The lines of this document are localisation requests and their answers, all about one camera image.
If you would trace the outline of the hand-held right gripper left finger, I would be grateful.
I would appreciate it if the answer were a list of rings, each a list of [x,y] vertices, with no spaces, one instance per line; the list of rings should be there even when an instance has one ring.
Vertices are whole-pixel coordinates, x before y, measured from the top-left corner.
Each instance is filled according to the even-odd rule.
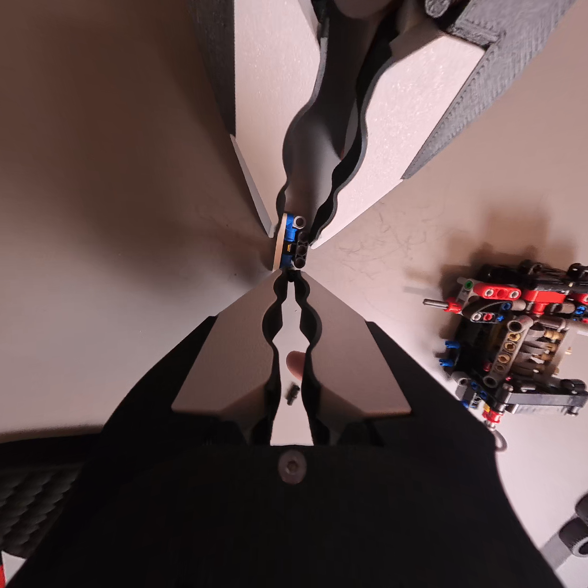
[[[207,335],[172,410],[239,427],[249,443],[269,443],[281,398],[279,352],[288,275],[277,270],[225,310]]]

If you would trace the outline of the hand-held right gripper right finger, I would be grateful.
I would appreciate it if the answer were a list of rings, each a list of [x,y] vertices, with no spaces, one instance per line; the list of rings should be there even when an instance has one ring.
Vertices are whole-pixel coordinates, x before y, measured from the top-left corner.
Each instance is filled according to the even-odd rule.
[[[313,443],[337,443],[349,426],[410,415],[364,318],[306,272],[294,273],[294,285],[308,342],[301,395]]]

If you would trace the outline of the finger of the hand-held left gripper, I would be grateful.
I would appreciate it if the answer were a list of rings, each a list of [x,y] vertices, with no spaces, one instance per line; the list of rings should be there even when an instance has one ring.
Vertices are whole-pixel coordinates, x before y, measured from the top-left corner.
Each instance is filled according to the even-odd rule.
[[[285,137],[310,101],[320,64],[311,1],[234,1],[235,131],[231,140],[269,238],[287,174]]]
[[[421,147],[483,57],[481,47],[444,32],[413,32],[392,42],[399,60],[378,78],[366,108],[359,170],[337,195],[334,219],[317,249],[402,181]]]

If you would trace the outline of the white four-hole lego beam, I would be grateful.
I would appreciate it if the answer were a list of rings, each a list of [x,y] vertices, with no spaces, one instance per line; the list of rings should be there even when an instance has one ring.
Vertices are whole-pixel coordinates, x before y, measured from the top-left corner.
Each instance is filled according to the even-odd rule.
[[[283,246],[284,246],[284,241],[285,241],[285,233],[286,233],[286,229],[287,229],[288,216],[289,215],[287,212],[283,213],[282,218],[281,218],[281,222],[280,222],[279,227],[277,229],[272,272],[279,270],[281,267],[281,259],[282,259],[282,254],[283,254]]]

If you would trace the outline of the partly built lego car chassis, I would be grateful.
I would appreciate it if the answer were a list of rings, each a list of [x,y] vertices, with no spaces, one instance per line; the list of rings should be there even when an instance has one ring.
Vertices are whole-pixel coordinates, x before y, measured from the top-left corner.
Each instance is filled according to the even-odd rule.
[[[560,368],[572,343],[587,336],[587,265],[487,264],[457,282],[455,296],[423,305],[459,318],[439,364],[456,382],[460,403],[482,407],[496,452],[507,449],[497,430],[507,413],[577,416],[587,405],[587,383],[560,377]]]

